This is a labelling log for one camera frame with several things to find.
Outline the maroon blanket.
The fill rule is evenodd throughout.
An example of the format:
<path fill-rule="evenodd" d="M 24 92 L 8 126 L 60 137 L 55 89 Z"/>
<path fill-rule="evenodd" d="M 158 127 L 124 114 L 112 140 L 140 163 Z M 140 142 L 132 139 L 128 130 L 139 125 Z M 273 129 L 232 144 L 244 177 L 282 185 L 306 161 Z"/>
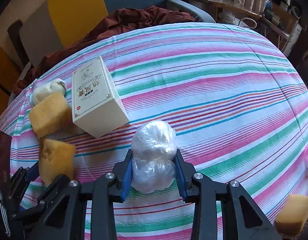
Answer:
<path fill-rule="evenodd" d="M 105 17 L 92 31 L 72 46 L 45 55 L 38 66 L 31 67 L 25 77 L 13 87 L 13 93 L 19 95 L 35 79 L 42 76 L 67 57 L 114 35 L 132 30 L 172 23 L 198 22 L 198 17 L 185 11 L 172 11 L 151 5 L 145 9 L 117 9 Z"/>

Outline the yellow sponge block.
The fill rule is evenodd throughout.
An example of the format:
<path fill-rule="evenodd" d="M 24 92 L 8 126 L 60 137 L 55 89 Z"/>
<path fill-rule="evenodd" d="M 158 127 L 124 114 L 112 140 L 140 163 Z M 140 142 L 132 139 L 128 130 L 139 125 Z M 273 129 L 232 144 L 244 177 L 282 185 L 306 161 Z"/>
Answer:
<path fill-rule="evenodd" d="M 286 236 L 298 235 L 308 220 L 308 196 L 290 194 L 275 218 L 276 230 Z"/>
<path fill-rule="evenodd" d="M 29 112 L 32 128 L 39 138 L 72 123 L 71 106 L 61 92 L 48 95 Z"/>
<path fill-rule="evenodd" d="M 39 174 L 46 186 L 60 175 L 74 178 L 75 152 L 75 145 L 47 138 L 40 140 Z"/>

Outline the wooden desk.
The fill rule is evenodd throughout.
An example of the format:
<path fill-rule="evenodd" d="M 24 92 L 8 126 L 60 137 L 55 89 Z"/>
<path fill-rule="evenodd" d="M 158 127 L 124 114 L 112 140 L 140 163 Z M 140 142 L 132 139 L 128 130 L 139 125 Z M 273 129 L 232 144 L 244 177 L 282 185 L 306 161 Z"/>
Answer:
<path fill-rule="evenodd" d="M 228 9 L 233 13 L 237 13 L 242 16 L 247 16 L 253 18 L 254 20 L 259 20 L 262 16 L 253 11 L 248 10 L 246 7 L 239 3 L 235 3 L 233 0 L 189 0 L 200 2 L 205 4 L 207 7 L 217 9 Z"/>

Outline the white plastic bag ball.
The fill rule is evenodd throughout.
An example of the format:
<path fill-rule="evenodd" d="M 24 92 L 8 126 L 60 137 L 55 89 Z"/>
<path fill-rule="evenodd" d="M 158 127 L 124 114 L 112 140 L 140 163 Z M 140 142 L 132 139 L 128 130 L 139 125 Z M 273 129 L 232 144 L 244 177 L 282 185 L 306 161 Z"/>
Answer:
<path fill-rule="evenodd" d="M 175 130 L 162 120 L 148 122 L 132 137 L 132 187 L 143 193 L 153 193 L 171 186 L 175 179 Z"/>

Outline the striped bed sheet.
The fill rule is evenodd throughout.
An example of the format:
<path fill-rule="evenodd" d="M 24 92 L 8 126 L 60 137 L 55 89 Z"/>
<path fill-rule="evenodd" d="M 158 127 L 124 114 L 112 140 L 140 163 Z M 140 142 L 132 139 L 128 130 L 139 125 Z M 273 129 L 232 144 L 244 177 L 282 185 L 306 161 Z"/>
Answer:
<path fill-rule="evenodd" d="M 308 89 L 269 40 L 253 30 L 217 23 L 176 23 L 115 35 L 69 56 L 27 86 L 0 117 L 11 136 L 10 179 L 39 157 L 29 120 L 35 88 L 65 81 L 102 57 L 129 122 L 99 138 L 70 125 L 51 139 L 75 145 L 74 178 L 45 211 L 39 177 L 16 220 L 25 239 L 280 239 L 273 226 L 290 194 L 308 196 Z M 130 187 L 113 202 L 115 164 L 150 121 L 167 122 L 196 173 L 194 203 L 176 181 L 143 194 Z M 9 197 L 10 183 L 0 187 Z"/>

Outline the tricolour headboard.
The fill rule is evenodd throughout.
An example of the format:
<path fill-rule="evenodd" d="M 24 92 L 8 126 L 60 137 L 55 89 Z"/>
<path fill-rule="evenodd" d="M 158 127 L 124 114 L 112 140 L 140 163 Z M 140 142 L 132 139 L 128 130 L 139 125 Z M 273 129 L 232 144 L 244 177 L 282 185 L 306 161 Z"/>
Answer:
<path fill-rule="evenodd" d="M 143 9 L 165 0 L 10 0 L 0 14 L 0 46 L 25 66 L 8 34 L 21 21 L 19 36 L 29 61 L 37 66 L 45 55 L 71 46 L 85 37 L 116 9 Z"/>

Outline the cream tea box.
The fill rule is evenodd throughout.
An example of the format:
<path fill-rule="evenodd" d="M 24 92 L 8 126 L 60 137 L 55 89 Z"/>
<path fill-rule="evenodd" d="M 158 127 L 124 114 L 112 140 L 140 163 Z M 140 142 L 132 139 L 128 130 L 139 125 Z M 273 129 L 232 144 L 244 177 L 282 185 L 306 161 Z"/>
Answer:
<path fill-rule="evenodd" d="M 100 56 L 73 71 L 71 96 L 73 123 L 95 138 L 129 122 L 114 80 Z"/>

